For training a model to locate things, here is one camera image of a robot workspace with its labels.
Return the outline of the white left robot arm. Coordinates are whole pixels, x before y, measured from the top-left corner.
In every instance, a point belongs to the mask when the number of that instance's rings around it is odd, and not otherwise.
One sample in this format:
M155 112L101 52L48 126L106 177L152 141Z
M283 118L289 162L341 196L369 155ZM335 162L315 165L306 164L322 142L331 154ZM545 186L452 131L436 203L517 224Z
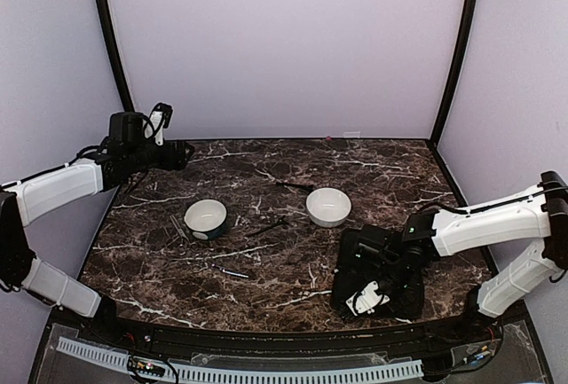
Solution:
M96 290L40 259L25 228L37 218L76 200L126 184L152 168L182 170L194 153L185 141L128 145L107 140L85 148L69 163L1 187L1 290L21 289L57 307L91 318L90 329L106 345L125 337L124 323L109 310L115 304Z

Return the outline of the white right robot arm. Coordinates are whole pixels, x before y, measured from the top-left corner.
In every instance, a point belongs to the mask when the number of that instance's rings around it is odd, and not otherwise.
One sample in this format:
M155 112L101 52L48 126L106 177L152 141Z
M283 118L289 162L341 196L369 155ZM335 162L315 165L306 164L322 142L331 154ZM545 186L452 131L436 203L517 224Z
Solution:
M342 318L417 318L422 272L431 263L473 248L529 241L498 275L470 290L453 335L473 342L536 286L567 269L567 183L555 172L522 192L466 208L431 202L400 231L365 225L343 232L331 306Z

